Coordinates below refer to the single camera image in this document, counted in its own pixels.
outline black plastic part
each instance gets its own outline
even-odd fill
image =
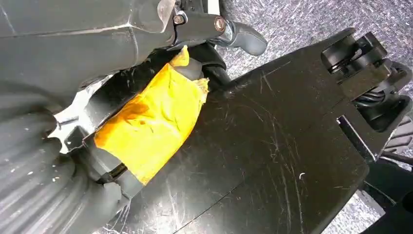
[[[132,200],[125,229],[320,233],[359,187],[368,172],[366,160],[377,159],[402,118],[378,133],[349,101],[347,94],[357,98],[386,78],[373,75],[376,67],[364,73],[365,90],[349,92],[337,83],[339,73],[331,74],[321,61],[322,51],[353,31],[212,91],[190,137]],[[140,78],[136,72],[125,75]],[[348,133],[337,122],[341,116]],[[368,158],[352,136],[371,152]]]
[[[397,161],[404,159],[388,152],[383,156]],[[379,202],[386,213],[363,234],[409,233],[413,220],[413,173],[384,159],[369,167],[370,172],[365,179],[368,185],[366,192]]]
[[[401,234],[410,233],[413,220],[413,193],[404,200],[386,211],[376,223],[366,229],[362,234]]]
[[[392,138],[386,145],[385,150],[399,154],[412,146],[413,143],[413,121],[409,112],[395,129]]]
[[[406,194],[413,191],[412,172],[384,159],[370,164],[369,167],[370,172],[365,182],[394,203],[401,202]]]

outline scratch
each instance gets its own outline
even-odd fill
[[[284,170],[282,169],[282,167],[280,167],[280,169],[281,169],[282,182],[284,183],[285,201],[287,202],[287,219],[288,219],[287,232],[290,233],[290,231],[291,231],[290,199],[288,198],[287,182],[285,181]]]
[[[272,90],[272,87],[271,87],[271,85],[270,85],[270,82],[268,82],[268,80],[267,80],[267,76],[266,76],[266,75],[263,75],[263,79],[264,79],[264,81],[266,82],[266,84],[268,85],[268,88],[271,90],[272,94],[274,94],[274,90]]]
[[[287,64],[289,64],[289,63],[291,63],[291,61],[288,61],[288,62],[286,62],[285,64],[283,64],[283,65],[281,65],[281,66],[277,67],[275,70],[272,70],[271,72],[267,73],[267,75],[269,75],[269,74],[271,74],[271,73],[273,73],[273,72],[275,72],[275,71],[277,71],[277,70],[281,69],[282,67],[286,66],[286,65],[287,65]]]
[[[246,106],[246,105],[239,105],[240,107],[246,107],[246,108],[248,108],[248,109],[251,109],[254,113],[255,113],[255,115],[261,120],[261,122],[264,122],[264,120],[261,118],[261,116],[258,114],[258,112],[256,112],[255,110],[254,110],[254,108],[252,108],[252,107],[250,107],[250,106]]]
[[[175,219],[175,225],[176,225],[176,227],[181,227],[182,225],[181,225],[181,223],[179,222],[178,213],[176,212],[176,209],[175,209],[174,200],[173,200],[173,197],[172,197],[172,193],[171,193],[171,191],[170,191],[170,185],[169,185],[169,181],[168,181],[168,180],[167,180],[166,184],[167,184],[167,189],[168,189],[168,195],[169,195],[170,203],[171,203],[171,205],[172,205],[172,213],[173,213],[173,217],[174,217],[174,219]]]
[[[3,12],[3,14],[4,14],[4,17],[6,18],[7,24],[9,25],[9,27],[12,30],[13,34],[15,35],[16,31],[14,30],[14,27],[13,27],[12,23],[9,20],[9,16],[7,15],[5,9],[3,8],[3,6],[1,4],[0,4],[0,8],[1,8],[1,11]]]
[[[214,192],[214,191],[212,191],[211,193],[217,194],[217,195],[219,195],[219,196],[222,196],[222,194],[220,194],[219,192]]]
[[[282,205],[281,205],[281,197],[280,197],[280,194],[278,193],[277,186],[275,185],[274,178],[272,177],[271,170],[270,170],[270,168],[268,167],[268,165],[267,165],[267,170],[268,170],[268,173],[269,173],[269,175],[270,175],[272,185],[274,186],[275,193],[277,194],[277,197],[278,197],[278,203],[279,203],[279,205],[280,205],[280,207],[281,207],[282,211],[284,211],[284,208],[283,208],[283,207],[282,207]]]
[[[263,93],[263,76],[261,76],[261,79],[260,79],[260,94],[262,93]]]
[[[298,210],[299,210],[299,212],[300,212],[301,234],[304,234],[304,227],[303,227],[304,221],[303,221],[303,219],[302,219],[301,196],[300,196],[300,193],[298,192],[298,185],[297,185],[297,180],[295,179],[295,177],[294,177],[294,184],[295,184],[295,186],[296,186],[296,193],[297,193],[297,199],[298,199]]]
[[[249,194],[251,195],[251,204],[252,204],[252,207],[254,207],[254,199],[252,198],[252,192],[251,192],[251,190],[249,191]]]

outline screw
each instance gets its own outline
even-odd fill
[[[185,23],[185,20],[183,16],[177,15],[173,17],[173,22],[175,24],[182,24],[182,23]]]
[[[221,16],[218,16],[217,18],[215,18],[214,25],[215,25],[215,29],[218,32],[225,31],[225,20]]]

